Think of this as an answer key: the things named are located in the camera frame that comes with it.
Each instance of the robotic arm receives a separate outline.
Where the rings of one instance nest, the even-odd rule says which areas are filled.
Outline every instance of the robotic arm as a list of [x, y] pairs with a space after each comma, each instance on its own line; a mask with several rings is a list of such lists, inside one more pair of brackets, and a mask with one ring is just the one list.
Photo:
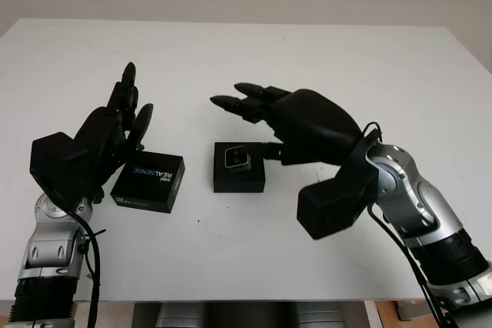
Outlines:
[[[407, 256], [440, 326], [492, 326], [492, 264], [414, 159], [382, 143], [378, 124], [366, 135], [371, 124], [361, 131], [346, 111], [314, 91], [235, 87], [247, 97], [211, 101], [246, 121], [266, 121], [284, 143], [269, 144], [276, 155], [265, 158], [341, 166], [335, 178], [299, 192], [298, 220], [315, 240], [350, 227], [368, 207]], [[374, 215], [374, 203], [396, 234]]]
[[[137, 103], [135, 66], [129, 63], [108, 105], [88, 116], [75, 139], [58, 132], [32, 143], [30, 171], [44, 193], [35, 205], [36, 228], [25, 250], [6, 327], [72, 328], [72, 301], [84, 257], [93, 281], [88, 325], [95, 325], [99, 251], [88, 222], [92, 204], [104, 197], [102, 185], [143, 149], [141, 139], [153, 107], [145, 105], [135, 118]], [[89, 243], [94, 269], [87, 258]]]

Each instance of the white table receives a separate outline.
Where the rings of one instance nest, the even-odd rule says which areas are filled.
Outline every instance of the white table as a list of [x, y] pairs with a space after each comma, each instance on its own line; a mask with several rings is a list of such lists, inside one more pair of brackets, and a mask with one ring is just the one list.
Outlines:
[[[21, 20], [0, 39], [0, 299], [11, 299], [40, 190], [32, 140], [73, 136], [137, 66], [140, 106], [155, 105], [147, 150], [184, 156], [171, 215], [117, 207], [99, 237], [102, 300], [343, 300], [420, 297], [407, 261], [364, 214], [313, 241], [296, 221], [298, 191], [332, 177], [323, 164], [268, 161], [263, 194], [214, 194], [214, 141], [270, 141], [210, 103], [248, 81], [312, 88], [413, 154], [488, 258], [492, 216], [492, 77], [443, 28]], [[106, 194], [115, 183], [113, 176]], [[82, 277], [77, 299], [88, 299]]]

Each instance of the black box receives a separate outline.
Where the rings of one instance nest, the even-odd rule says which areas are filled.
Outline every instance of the black box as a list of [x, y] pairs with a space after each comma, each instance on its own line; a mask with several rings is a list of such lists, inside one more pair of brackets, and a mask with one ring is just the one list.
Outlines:
[[[225, 151], [247, 145], [250, 163], [243, 168], [226, 167]], [[216, 142], [214, 147], [214, 192], [263, 192], [264, 164], [259, 143]]]
[[184, 172], [183, 157], [141, 151], [125, 165], [111, 196], [120, 207], [171, 213]]

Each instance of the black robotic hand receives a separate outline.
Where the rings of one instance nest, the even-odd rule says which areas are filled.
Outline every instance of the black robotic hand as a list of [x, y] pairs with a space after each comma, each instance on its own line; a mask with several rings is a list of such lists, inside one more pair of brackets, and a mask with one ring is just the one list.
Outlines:
[[143, 150], [141, 139], [153, 105], [144, 105], [135, 117], [135, 75], [130, 62], [108, 105], [93, 110], [75, 138], [58, 132], [33, 141], [30, 172], [55, 205], [73, 210], [83, 197], [100, 203], [102, 185], [134, 152]]
[[341, 165], [335, 178], [304, 187], [298, 197], [298, 220], [314, 238], [350, 227], [377, 196], [378, 170], [365, 160], [381, 133], [364, 136], [354, 119], [315, 91], [288, 92], [240, 83], [248, 97], [214, 96], [211, 101], [246, 121], [261, 120], [282, 144], [269, 144], [265, 158], [282, 164], [321, 161]]
[[[342, 164], [362, 138], [352, 117], [315, 91], [301, 89], [288, 92], [280, 88], [262, 88], [240, 83], [236, 89], [248, 97], [214, 96], [211, 101], [246, 121], [265, 120], [275, 137], [284, 142], [285, 153], [305, 161]], [[287, 155], [283, 164], [289, 163]]]

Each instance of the wire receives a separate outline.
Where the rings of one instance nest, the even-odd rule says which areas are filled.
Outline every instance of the wire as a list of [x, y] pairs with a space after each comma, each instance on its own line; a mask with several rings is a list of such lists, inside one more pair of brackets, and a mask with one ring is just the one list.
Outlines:
[[365, 136], [365, 135], [366, 135], [367, 130], [369, 129], [369, 127], [370, 127], [371, 125], [376, 126], [377, 130], [381, 133], [381, 134], [380, 134], [380, 139], [381, 139], [381, 141], [383, 141], [383, 138], [382, 138], [382, 133], [383, 133], [383, 132], [381, 131], [381, 126], [380, 126], [380, 125], [379, 125], [379, 123], [377, 123], [376, 121], [372, 121], [372, 122], [369, 122], [368, 124], [366, 124], [366, 127], [364, 128], [364, 130], [362, 130], [362, 136]]
[[414, 258], [411, 256], [410, 251], [402, 244], [400, 239], [398, 239], [398, 237], [393, 232], [391, 232], [390, 228], [386, 224], [384, 224], [384, 222], [373, 212], [373, 207], [374, 204], [369, 205], [367, 207], [367, 212], [369, 213], [371, 218], [374, 219], [374, 221], [376, 221], [376, 223], [379, 224], [381, 228], [383, 228], [384, 232], [386, 232], [387, 235], [396, 243], [396, 245], [400, 248], [401, 252], [407, 258], [408, 263], [410, 263], [410, 266], [415, 274], [415, 277], [417, 278], [417, 282], [420, 288], [422, 289], [425, 300], [427, 301], [427, 305], [429, 305], [430, 311], [432, 312], [432, 315], [437, 322], [437, 325], [439, 327], [444, 327], [444, 322], [445, 322], [444, 315], [440, 310], [439, 304], [437, 303], [435, 297], [429, 291], [427, 280], [422, 274], [420, 267], [417, 265]]
[[61, 207], [60, 209], [62, 209], [66, 214], [77, 221], [82, 226], [82, 228], [84, 228], [85, 233], [88, 235], [89, 242], [92, 244], [92, 252], [94, 253], [94, 269], [92, 269], [91, 264], [89, 263], [87, 258], [88, 247], [85, 250], [85, 262], [92, 278], [91, 306], [89, 307], [87, 327], [94, 328], [95, 322], [98, 319], [99, 286], [101, 281], [101, 258], [99, 255], [98, 241], [96, 240], [95, 234], [92, 231], [91, 227], [84, 219], [82, 219], [82, 217], [71, 210], [66, 210]]

